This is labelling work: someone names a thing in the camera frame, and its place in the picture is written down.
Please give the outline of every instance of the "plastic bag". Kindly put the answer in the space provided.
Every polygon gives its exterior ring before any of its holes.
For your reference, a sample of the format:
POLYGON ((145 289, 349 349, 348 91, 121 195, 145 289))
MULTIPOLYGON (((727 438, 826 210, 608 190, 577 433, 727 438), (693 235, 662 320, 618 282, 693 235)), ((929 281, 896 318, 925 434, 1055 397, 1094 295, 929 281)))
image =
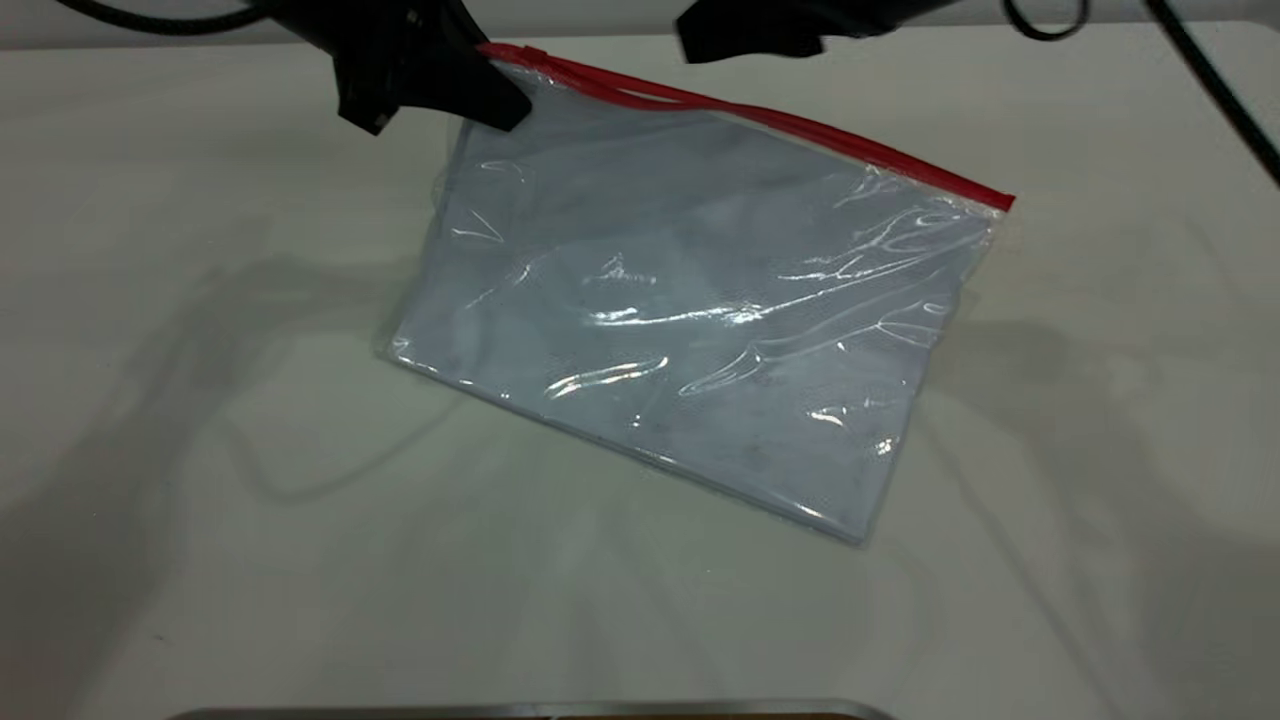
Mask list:
POLYGON ((463 127, 390 356, 861 542, 1012 197, 773 110, 485 51, 534 110, 463 127))

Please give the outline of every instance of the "black cable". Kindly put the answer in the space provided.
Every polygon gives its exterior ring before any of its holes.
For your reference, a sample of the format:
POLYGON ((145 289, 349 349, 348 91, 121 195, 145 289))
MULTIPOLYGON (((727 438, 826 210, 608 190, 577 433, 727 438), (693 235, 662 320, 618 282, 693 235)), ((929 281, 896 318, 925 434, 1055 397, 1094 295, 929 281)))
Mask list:
MULTIPOLYGON (((1061 32, 1044 32, 1037 29, 1027 20, 1027 17, 1018 10, 1014 5, 1014 0, 1001 0, 1005 5, 1005 15, 1009 17, 1010 24, 1018 29, 1018 32, 1030 37, 1032 40, 1041 40, 1046 42, 1052 42, 1055 40, 1062 40, 1070 37, 1080 31, 1082 27, 1089 20, 1089 0, 1080 0, 1079 12, 1075 15, 1075 23, 1071 27, 1061 32)), ((1204 53, 1196 45, 1192 40, 1190 33, 1183 27, 1183 20, 1174 13, 1174 9, 1169 6, 1165 0, 1146 0, 1147 9, 1156 18, 1160 28, 1165 31, 1169 36, 1170 42, 1178 49, 1178 54, 1181 55, 1183 61, 1190 68, 1192 73, 1196 74, 1196 79, 1199 81, 1201 87, 1204 92, 1213 99, 1217 104, 1217 109, 1226 115, 1226 119, 1235 128, 1236 135, 1244 141, 1244 145, 1249 147, 1253 156, 1257 158, 1262 169, 1271 176, 1271 179, 1280 186, 1280 152, 1276 151, 1276 146, 1271 143, 1258 123, 1249 115, 1249 111, 1244 109, 1240 100, 1231 92, 1228 87, 1226 81, 1222 76, 1217 74, 1213 68, 1213 63, 1210 63, 1204 53)))
POLYGON ((279 10, 280 6, 289 0, 261 0, 259 3, 253 3, 243 10, 236 10, 234 13, 227 13, 225 15, 191 19, 152 18, 150 15, 140 15, 138 13, 131 13, 119 8, 113 8, 111 5, 104 5, 96 0, 56 1, 70 8, 72 10, 76 10, 77 13, 88 15, 95 20, 115 27, 123 27, 124 29, 148 32, 151 35, 191 36, 227 32, 253 24, 259 20, 266 19, 268 15, 279 10))
POLYGON ((1027 15, 1018 9, 1014 0, 1001 0, 1005 6, 1005 17, 1009 18, 1009 24, 1014 26, 1018 32, 1025 35, 1032 40, 1039 40, 1041 42, 1056 42, 1059 40, 1066 40, 1073 35, 1080 32, 1080 28, 1089 24, 1089 10, 1092 3, 1089 0, 1080 0, 1078 10, 1075 13, 1075 22, 1071 27, 1061 29, 1057 32, 1044 32, 1030 23, 1027 15))
POLYGON ((1165 0, 1147 0, 1147 9, 1156 17, 1156 22, 1160 23, 1161 29, 1165 31, 1170 42, 1178 49, 1187 67, 1196 73, 1196 79, 1199 81, 1204 92, 1208 92, 1213 102, 1217 102, 1217 109, 1226 115, 1231 127, 1235 128, 1236 135, 1240 136, 1240 140, 1249 146, 1253 156, 1262 164, 1262 168, 1271 176, 1271 179, 1280 186, 1280 152, 1276 151, 1276 146, 1267 140, 1266 133, 1262 132, 1258 123, 1254 122, 1249 111, 1235 97, 1235 94, 1228 87, 1222 76, 1217 74, 1217 70, 1213 69, 1213 64, 1210 63, 1204 53, 1192 40, 1190 33, 1183 27, 1174 9, 1165 0))

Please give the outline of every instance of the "clear plastic bag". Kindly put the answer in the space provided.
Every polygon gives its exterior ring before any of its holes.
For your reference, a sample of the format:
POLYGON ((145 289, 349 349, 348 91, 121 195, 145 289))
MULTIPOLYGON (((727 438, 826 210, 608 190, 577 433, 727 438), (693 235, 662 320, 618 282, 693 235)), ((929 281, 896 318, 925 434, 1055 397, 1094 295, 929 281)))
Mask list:
POLYGON ((503 65, 534 111, 463 127, 390 356, 861 542, 1012 199, 781 113, 489 51, 538 68, 503 65))

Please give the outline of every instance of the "table surface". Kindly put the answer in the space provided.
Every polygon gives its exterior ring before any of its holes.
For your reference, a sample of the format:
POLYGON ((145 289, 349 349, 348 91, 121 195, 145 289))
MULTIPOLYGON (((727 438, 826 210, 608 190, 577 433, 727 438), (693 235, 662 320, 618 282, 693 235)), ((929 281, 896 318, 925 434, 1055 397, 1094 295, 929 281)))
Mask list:
MULTIPOLYGON (((1280 136, 1280 35, 1197 26, 1280 136)), ((1280 205, 1152 27, 558 55, 1020 196, 850 548, 378 360, 449 120, 307 46, 0 54, 0 715, 1280 715, 1280 205)))

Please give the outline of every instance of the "red zipper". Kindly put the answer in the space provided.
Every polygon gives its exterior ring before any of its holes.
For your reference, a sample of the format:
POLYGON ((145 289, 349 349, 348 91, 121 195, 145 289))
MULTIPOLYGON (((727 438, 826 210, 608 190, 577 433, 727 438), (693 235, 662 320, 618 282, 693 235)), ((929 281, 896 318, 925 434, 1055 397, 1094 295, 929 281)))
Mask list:
POLYGON ((992 190, 969 178, 957 176, 950 170, 943 170, 937 165, 931 165, 924 160, 913 158, 906 152, 893 150, 887 145, 881 145, 874 140, 868 140, 851 132, 824 126, 806 118, 800 118, 781 110, 759 108, 755 105, 741 105, 716 100, 696 92, 667 87, 655 82, 634 78, 630 76, 609 72, 591 65, 584 65, 572 60, 553 58, 536 47, 520 47, 516 45, 503 45, 486 42, 479 46, 480 53, 494 60, 524 65, 538 70, 552 79, 577 90, 582 95, 589 95, 596 100, 634 108, 636 110, 714 110, 730 113, 740 118, 771 127, 773 129, 820 145, 850 158, 856 158, 864 163, 893 170, 911 179, 932 184, 940 190, 952 192, 969 200, 975 200, 984 205, 991 205, 997 210, 1009 211, 1014 205, 1014 196, 992 190))

